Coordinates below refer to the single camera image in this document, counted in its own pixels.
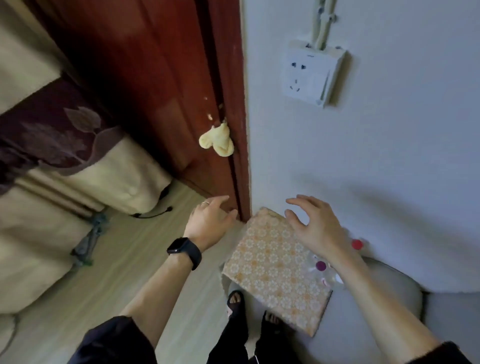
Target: purple bottle cap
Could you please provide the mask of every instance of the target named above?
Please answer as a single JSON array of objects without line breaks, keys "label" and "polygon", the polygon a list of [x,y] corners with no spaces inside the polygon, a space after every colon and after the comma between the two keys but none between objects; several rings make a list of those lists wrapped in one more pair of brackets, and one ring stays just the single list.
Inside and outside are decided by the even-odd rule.
[{"label": "purple bottle cap", "polygon": [[327,269],[327,264],[325,262],[322,262],[321,260],[319,262],[317,262],[317,264],[315,264],[315,267],[323,272],[325,269]]}]

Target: leg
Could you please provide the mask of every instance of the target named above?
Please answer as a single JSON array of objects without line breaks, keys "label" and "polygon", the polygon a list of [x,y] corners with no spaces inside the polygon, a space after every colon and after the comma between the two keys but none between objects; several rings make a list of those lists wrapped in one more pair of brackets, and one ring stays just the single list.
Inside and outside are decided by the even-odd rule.
[{"label": "leg", "polygon": [[240,291],[230,294],[227,301],[229,319],[217,345],[208,356],[207,364],[246,364],[245,343],[248,340],[245,300]]},{"label": "leg", "polygon": [[285,335],[283,322],[267,311],[262,320],[255,356],[260,363],[301,364]]}]

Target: black pants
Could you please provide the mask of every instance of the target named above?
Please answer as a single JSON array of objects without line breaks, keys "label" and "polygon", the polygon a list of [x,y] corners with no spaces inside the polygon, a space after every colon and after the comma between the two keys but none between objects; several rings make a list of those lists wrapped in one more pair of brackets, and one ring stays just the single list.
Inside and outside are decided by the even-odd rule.
[{"label": "black pants", "polygon": [[[248,340],[247,319],[244,313],[228,320],[217,345],[208,356],[207,364],[249,363],[245,343]],[[262,320],[260,339],[255,347],[255,357],[250,363],[300,364],[281,327]]]}]

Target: smartwatch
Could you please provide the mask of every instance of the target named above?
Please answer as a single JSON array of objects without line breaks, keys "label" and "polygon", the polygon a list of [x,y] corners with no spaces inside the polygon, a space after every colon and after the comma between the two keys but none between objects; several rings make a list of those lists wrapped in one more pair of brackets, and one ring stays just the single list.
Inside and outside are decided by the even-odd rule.
[{"label": "smartwatch", "polygon": [[167,253],[169,255],[187,253],[193,263],[192,270],[196,270],[202,261],[202,253],[200,252],[200,249],[198,249],[198,247],[192,243],[189,238],[175,239],[175,241],[167,248]]}]

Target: person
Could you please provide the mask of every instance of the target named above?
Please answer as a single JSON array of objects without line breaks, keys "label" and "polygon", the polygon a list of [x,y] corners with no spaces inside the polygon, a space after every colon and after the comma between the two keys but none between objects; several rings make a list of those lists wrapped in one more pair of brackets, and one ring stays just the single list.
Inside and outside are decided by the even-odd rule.
[{"label": "person", "polygon": [[[228,196],[209,198],[193,210],[183,239],[169,248],[166,261],[120,316],[86,333],[70,364],[156,363],[154,348],[187,277],[200,263],[201,254],[223,237],[236,218],[236,210],[226,217],[220,212],[221,204],[227,200]],[[409,310],[374,281],[362,258],[348,247],[344,231],[327,203],[304,195],[287,199],[287,203],[307,213],[310,221],[304,225],[293,211],[285,211],[301,242],[337,270],[378,347],[390,362],[469,363],[455,344],[440,343]],[[248,362],[244,347],[248,328],[241,292],[233,292],[227,305],[230,319],[208,357],[209,364]],[[282,332],[280,320],[271,313],[264,315],[252,362],[299,363]]]}]

